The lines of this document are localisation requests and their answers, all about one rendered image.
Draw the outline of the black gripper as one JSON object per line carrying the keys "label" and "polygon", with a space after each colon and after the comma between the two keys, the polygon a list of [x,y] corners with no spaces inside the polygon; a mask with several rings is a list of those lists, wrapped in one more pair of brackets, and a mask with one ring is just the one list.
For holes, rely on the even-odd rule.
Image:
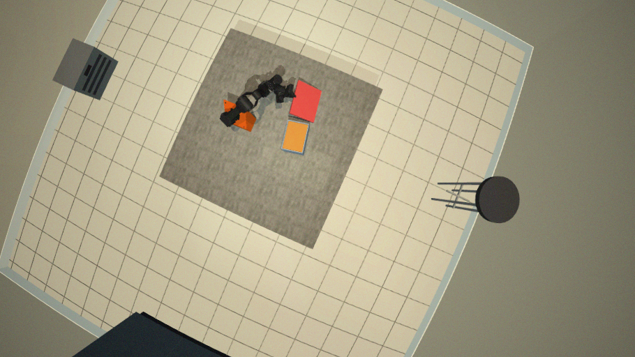
{"label": "black gripper", "polygon": [[289,98],[294,98],[295,97],[296,98],[297,97],[296,94],[294,94],[294,92],[293,92],[293,88],[294,88],[293,84],[287,85],[287,88],[285,88],[285,87],[286,86],[279,85],[276,88],[276,90],[274,91],[274,93],[276,93],[276,92],[284,93],[283,98],[285,98],[285,97],[289,97]]}

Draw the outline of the red lid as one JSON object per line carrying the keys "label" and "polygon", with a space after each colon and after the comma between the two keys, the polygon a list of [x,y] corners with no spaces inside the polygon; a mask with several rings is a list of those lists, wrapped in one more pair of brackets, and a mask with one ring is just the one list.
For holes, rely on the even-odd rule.
{"label": "red lid", "polygon": [[314,123],[321,91],[299,80],[294,94],[290,114]]}

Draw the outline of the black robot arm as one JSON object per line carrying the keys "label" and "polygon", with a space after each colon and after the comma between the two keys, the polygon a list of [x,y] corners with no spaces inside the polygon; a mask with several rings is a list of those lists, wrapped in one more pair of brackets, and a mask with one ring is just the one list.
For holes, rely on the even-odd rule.
{"label": "black robot arm", "polygon": [[[261,97],[267,97],[269,94],[275,91],[276,88],[282,83],[282,80],[283,78],[280,75],[274,75],[270,80],[263,81],[261,84],[259,84],[258,89],[254,90],[253,92],[245,92],[242,96],[237,98],[238,101],[236,101],[236,107],[234,109],[230,108],[230,111],[221,113],[220,120],[227,127],[230,127],[236,122],[236,120],[239,120],[239,115],[241,113],[246,113],[247,111],[249,112],[252,108],[257,106],[258,100]],[[245,96],[251,94],[256,99],[254,107],[252,102]],[[275,94],[277,103],[284,102],[284,93],[276,92]]]}

